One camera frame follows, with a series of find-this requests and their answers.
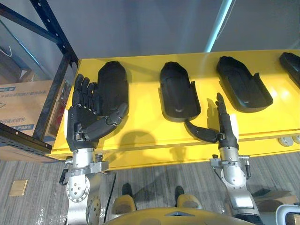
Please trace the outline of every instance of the yellow table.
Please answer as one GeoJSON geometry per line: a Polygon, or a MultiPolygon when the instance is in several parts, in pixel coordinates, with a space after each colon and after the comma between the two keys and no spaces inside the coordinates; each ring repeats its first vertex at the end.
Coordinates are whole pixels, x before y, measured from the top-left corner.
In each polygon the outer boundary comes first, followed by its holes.
{"type": "MultiPolygon", "coordinates": [[[[285,50],[300,54],[299,50],[285,50]]],[[[104,153],[110,169],[151,165],[168,165],[208,161],[218,154],[218,145],[201,142],[188,134],[183,123],[170,122],[162,115],[159,73],[168,61],[180,63],[195,81],[201,106],[193,123],[218,129],[214,102],[217,92],[225,99],[229,114],[239,124],[240,154],[263,156],[298,151],[300,145],[283,147],[278,137],[300,134],[300,89],[292,82],[279,63],[284,50],[211,52],[80,60],[77,73],[96,82],[99,69],[108,61],[117,60],[126,69],[129,82],[129,114],[114,132],[102,138],[97,151],[104,153]],[[219,84],[216,71],[221,56],[232,56],[243,62],[249,71],[260,77],[274,103],[260,112],[236,111],[219,84]]],[[[71,106],[73,90],[68,99],[71,106]]],[[[71,156],[63,134],[63,120],[51,154],[56,159],[71,156]]]]}

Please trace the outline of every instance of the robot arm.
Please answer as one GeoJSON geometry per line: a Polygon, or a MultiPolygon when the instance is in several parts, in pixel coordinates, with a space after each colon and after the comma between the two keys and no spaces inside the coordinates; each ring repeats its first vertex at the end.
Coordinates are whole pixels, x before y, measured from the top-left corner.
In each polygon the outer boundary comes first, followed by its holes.
{"type": "Polygon", "coordinates": [[[108,162],[95,154],[99,139],[112,132],[127,113],[128,105],[121,104],[109,116],[98,120],[100,100],[97,84],[78,75],[75,80],[72,106],[65,113],[66,139],[73,152],[69,171],[64,168],[60,184],[67,185],[69,199],[67,222],[69,225],[98,225],[100,199],[98,196],[100,173],[108,169],[108,162]]]}
{"type": "Polygon", "coordinates": [[[228,192],[232,215],[257,225],[263,225],[253,197],[246,187],[247,178],[251,176],[249,156],[239,156],[237,138],[233,134],[230,117],[220,93],[217,94],[216,105],[220,123],[219,133],[207,128],[196,127],[189,121],[186,121],[185,124],[197,138],[211,143],[219,141],[220,158],[217,155],[213,156],[210,165],[213,169],[221,169],[220,178],[228,192]],[[240,160],[246,161],[247,177],[241,169],[240,160]]]}

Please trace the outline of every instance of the black cable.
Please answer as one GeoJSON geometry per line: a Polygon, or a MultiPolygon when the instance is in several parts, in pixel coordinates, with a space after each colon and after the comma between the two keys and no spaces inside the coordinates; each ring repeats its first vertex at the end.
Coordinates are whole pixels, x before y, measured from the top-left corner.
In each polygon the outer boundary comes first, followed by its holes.
{"type": "Polygon", "coordinates": [[[105,221],[106,221],[108,206],[109,206],[109,202],[111,200],[112,194],[113,194],[113,188],[114,188],[114,184],[115,184],[115,181],[116,181],[116,177],[117,177],[117,173],[114,174],[113,183],[112,183],[112,189],[111,189],[111,193],[109,194],[109,197],[108,197],[108,201],[107,201],[107,205],[106,205],[106,209],[105,209],[103,223],[105,223],[105,221]]]}
{"type": "Polygon", "coordinates": [[[222,181],[220,175],[217,173],[216,169],[214,169],[215,174],[217,175],[217,177],[219,177],[220,181],[222,181]]]}

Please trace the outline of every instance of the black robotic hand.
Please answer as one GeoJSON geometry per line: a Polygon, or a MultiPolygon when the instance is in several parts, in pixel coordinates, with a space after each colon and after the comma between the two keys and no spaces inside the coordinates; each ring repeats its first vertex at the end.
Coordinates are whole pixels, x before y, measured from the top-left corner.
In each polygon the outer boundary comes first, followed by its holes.
{"type": "Polygon", "coordinates": [[[79,74],[67,118],[67,143],[71,151],[96,148],[99,139],[112,132],[127,113],[128,105],[123,103],[116,111],[98,120],[101,104],[97,83],[79,74]]]}
{"type": "Polygon", "coordinates": [[[197,127],[193,125],[190,121],[186,120],[185,125],[187,129],[192,133],[193,136],[204,140],[206,142],[216,143],[219,141],[219,148],[232,146],[239,148],[236,137],[233,134],[233,130],[230,123],[230,117],[226,111],[226,106],[224,103],[223,96],[217,93],[217,110],[219,114],[220,132],[216,133],[212,129],[197,127]]]}

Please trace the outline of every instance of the wall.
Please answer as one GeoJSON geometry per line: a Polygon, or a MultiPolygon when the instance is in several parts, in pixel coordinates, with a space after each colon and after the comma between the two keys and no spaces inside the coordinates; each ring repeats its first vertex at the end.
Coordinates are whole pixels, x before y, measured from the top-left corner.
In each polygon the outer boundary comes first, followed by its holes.
{"type": "MultiPolygon", "coordinates": [[[[0,0],[44,27],[27,0],[0,0]]],[[[204,50],[221,0],[48,0],[79,58],[204,50]]],[[[1,20],[53,76],[54,43],[1,20]]],[[[238,0],[213,51],[285,49],[299,39],[298,0],[238,0]]]]}

